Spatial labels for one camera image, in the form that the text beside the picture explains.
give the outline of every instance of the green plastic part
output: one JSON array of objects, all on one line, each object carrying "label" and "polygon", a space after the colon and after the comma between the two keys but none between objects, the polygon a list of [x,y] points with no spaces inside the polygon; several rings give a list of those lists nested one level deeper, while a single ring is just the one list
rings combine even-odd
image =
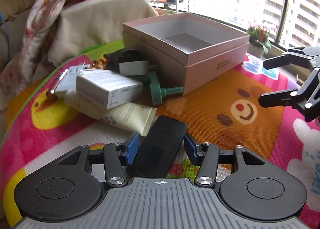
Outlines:
[{"label": "green plastic part", "polygon": [[130,78],[143,84],[150,83],[153,105],[162,105],[163,97],[183,93],[183,87],[161,88],[155,71],[150,71],[147,75],[130,76]]},{"label": "green plastic part", "polygon": [[163,97],[183,93],[183,87],[161,88],[155,71],[150,71],[149,76],[153,105],[161,105]]}]

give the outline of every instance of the red nose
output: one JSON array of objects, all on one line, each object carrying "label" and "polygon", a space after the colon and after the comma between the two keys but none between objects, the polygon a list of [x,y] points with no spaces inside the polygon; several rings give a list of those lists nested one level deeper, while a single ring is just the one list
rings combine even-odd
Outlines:
[{"label": "red nose", "polygon": [[244,109],[243,104],[237,104],[236,108],[238,109],[238,111],[242,111]]}]

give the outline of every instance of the crosshair marking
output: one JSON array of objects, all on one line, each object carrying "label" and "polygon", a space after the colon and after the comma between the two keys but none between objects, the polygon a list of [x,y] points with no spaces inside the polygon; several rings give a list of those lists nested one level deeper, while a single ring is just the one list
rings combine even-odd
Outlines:
[{"label": "crosshair marking", "polygon": [[155,182],[155,183],[157,183],[157,184],[159,184],[159,185],[163,185],[164,183],[167,183],[167,182],[164,182],[163,180],[159,180],[159,181],[157,181],[157,182]]}]

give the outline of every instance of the potted plant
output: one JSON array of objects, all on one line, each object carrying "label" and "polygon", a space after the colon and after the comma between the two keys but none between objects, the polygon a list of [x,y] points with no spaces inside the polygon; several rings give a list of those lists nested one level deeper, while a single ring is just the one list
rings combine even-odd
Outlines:
[{"label": "potted plant", "polygon": [[247,52],[262,58],[264,54],[268,53],[271,48],[270,41],[268,39],[270,31],[276,31],[276,26],[274,24],[268,24],[267,22],[258,23],[256,20],[249,22],[249,29],[247,33],[249,34],[249,46]]}]

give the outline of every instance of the pink box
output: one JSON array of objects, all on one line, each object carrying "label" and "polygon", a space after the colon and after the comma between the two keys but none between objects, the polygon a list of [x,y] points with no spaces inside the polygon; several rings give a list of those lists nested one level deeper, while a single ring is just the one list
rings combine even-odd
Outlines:
[{"label": "pink box", "polygon": [[157,65],[168,85],[183,86],[184,95],[241,64],[249,35],[189,13],[139,19],[123,24],[125,48],[143,53]]}]

